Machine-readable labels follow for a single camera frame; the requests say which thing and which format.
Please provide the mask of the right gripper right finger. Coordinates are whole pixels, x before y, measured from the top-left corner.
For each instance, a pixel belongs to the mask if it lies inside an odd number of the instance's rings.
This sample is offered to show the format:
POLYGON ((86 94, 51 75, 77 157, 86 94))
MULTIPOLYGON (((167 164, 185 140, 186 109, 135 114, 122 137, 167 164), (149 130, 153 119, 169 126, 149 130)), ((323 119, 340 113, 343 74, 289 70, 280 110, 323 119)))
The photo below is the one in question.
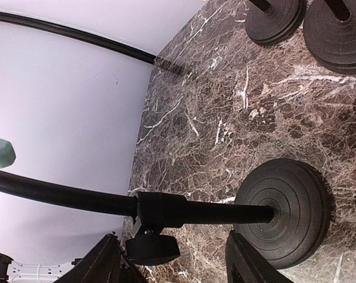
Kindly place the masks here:
POLYGON ((235 230, 229 232, 226 241, 226 271, 227 282, 292 282, 235 230))

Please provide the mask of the mint green microphone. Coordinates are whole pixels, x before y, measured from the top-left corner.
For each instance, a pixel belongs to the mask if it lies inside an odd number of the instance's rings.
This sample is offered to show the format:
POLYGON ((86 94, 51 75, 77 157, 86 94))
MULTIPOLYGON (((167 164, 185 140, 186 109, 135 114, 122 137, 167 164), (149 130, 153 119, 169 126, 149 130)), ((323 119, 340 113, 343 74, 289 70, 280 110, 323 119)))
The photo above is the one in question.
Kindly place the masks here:
POLYGON ((0 139, 0 169, 12 165, 15 159, 16 154, 12 143, 10 141, 0 139))

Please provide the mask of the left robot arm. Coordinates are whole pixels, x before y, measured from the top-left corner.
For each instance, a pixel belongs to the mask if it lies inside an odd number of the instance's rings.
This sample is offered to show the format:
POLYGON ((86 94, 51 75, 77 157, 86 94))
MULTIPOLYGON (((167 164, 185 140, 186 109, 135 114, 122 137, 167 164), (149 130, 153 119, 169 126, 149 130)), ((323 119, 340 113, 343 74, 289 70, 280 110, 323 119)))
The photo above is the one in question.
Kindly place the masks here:
POLYGON ((57 282, 84 258, 87 241, 62 213, 0 199, 0 281, 57 282))

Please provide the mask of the black stand of green microphone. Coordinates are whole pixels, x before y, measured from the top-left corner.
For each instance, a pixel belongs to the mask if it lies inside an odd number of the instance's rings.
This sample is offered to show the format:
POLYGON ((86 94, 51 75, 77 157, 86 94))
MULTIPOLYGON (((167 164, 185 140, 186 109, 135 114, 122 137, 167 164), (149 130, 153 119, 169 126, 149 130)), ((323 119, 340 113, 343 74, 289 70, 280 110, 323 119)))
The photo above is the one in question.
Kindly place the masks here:
POLYGON ((183 195, 137 192, 112 195, 0 171, 0 192, 67 208, 130 216, 134 237, 126 253, 137 265, 161 265, 179 257, 165 228, 231 224, 271 266, 285 269, 309 258, 323 242, 331 218, 326 183, 307 163, 273 159, 256 167, 234 203, 191 201, 183 195))

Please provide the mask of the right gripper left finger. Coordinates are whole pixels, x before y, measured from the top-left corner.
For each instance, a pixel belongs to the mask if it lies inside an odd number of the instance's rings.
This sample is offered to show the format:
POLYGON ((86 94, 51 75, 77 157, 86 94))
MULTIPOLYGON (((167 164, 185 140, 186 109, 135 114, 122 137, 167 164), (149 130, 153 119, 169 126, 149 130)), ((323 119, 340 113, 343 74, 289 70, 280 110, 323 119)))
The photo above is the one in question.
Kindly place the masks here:
POLYGON ((105 235, 77 265, 57 282, 108 283, 145 282, 145 277, 130 263, 117 236, 105 235))

